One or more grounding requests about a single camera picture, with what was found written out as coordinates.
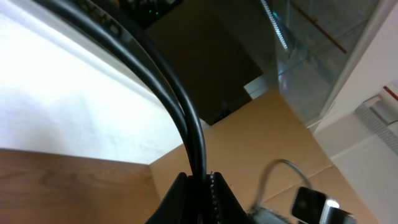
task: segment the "gray cable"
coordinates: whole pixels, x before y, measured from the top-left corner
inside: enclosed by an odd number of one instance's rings
[[[256,200],[253,203],[252,209],[256,209],[258,206],[261,205],[264,192],[266,191],[266,183],[268,181],[269,175],[271,174],[272,170],[275,168],[276,165],[283,163],[291,167],[296,173],[298,173],[301,178],[304,180],[305,184],[309,189],[312,189],[311,183],[309,179],[305,176],[305,174],[292,162],[286,160],[286,159],[276,159],[271,161],[262,171],[261,174],[261,179],[260,179],[260,184],[259,188],[257,190],[257,195],[256,195]]]

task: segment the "glass panel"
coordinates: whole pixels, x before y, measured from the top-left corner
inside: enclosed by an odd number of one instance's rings
[[[378,0],[269,2],[288,49],[275,37],[279,88],[304,123],[317,118]]]

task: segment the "red stripe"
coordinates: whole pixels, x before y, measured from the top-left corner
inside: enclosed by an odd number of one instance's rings
[[[391,91],[391,90],[390,90],[388,87],[386,87],[386,86],[384,86],[383,89],[385,89],[388,93],[390,93],[390,95],[391,95],[392,97],[394,97],[394,99],[396,99],[396,100],[398,101],[398,96],[397,96],[393,91]]]

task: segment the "black cable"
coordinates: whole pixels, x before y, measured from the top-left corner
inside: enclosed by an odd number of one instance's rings
[[[262,171],[261,174],[261,179],[260,179],[260,184],[259,188],[257,190],[257,195],[256,195],[256,200],[253,203],[252,209],[256,209],[258,206],[260,206],[262,199],[264,197],[264,192],[266,191],[266,184],[269,178],[269,175],[271,174],[271,171],[275,168],[276,165],[283,163],[291,167],[296,173],[298,173],[301,178],[304,180],[305,184],[309,189],[312,189],[311,183],[309,179],[305,176],[305,174],[292,162],[286,160],[286,159],[276,159],[271,161]]]
[[[136,24],[136,22],[127,15],[125,15],[118,8],[113,6],[110,2],[104,0],[90,0],[93,4],[100,7],[105,13],[111,16],[121,27],[128,31],[134,39],[141,45],[146,51],[149,57],[159,68],[160,72],[164,75],[170,86],[172,87],[175,96],[181,103],[183,112],[185,113],[185,119],[188,125],[188,138],[192,139],[192,145],[185,145],[185,147],[193,148],[195,170],[198,176],[201,177],[202,181],[206,178],[206,146],[205,138],[201,128],[199,116],[197,115],[196,109],[185,91],[183,85],[175,74],[173,68],[167,63],[163,55],[151,41],[146,33]]]
[[[170,113],[178,131],[183,139],[184,144],[188,145],[188,126],[185,121],[184,114],[170,94],[171,90],[165,80],[158,79],[149,71],[138,59],[129,51],[129,49],[117,39],[113,34],[109,33],[105,27],[97,23],[90,16],[86,15],[82,9],[74,5],[70,1],[59,0],[34,0],[40,5],[57,13],[57,15],[66,19],[77,28],[94,38],[99,44],[115,55],[128,68],[130,68],[159,98],[166,110]],[[193,152],[187,148],[188,158],[190,162],[193,160]],[[191,164],[192,172],[194,172],[194,164]]]

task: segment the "white wall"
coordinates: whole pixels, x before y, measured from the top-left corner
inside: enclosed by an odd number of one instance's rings
[[[382,24],[361,60],[349,75],[316,132],[354,111],[388,82],[398,79],[398,5]]]
[[[0,2],[0,148],[150,164],[182,143],[154,94],[103,59],[120,62],[14,9]]]
[[[377,134],[350,113],[314,138],[380,223],[397,223],[398,156]]]

